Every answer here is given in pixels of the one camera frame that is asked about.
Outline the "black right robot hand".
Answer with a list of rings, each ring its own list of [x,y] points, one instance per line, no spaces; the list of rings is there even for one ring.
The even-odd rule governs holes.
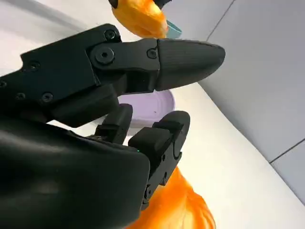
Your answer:
[[[0,226],[119,229],[152,206],[182,157],[190,116],[172,111],[124,146],[133,108],[119,96],[198,82],[223,47],[122,42],[104,24],[34,49],[0,79]]]

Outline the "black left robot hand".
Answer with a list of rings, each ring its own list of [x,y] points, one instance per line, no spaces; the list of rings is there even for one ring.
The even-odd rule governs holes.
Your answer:
[[[170,2],[171,0],[153,0],[153,2],[160,8],[162,9],[164,7],[164,5],[166,5],[168,2]],[[108,2],[111,4],[112,7],[114,7],[115,9],[118,7],[118,0],[108,0]]]

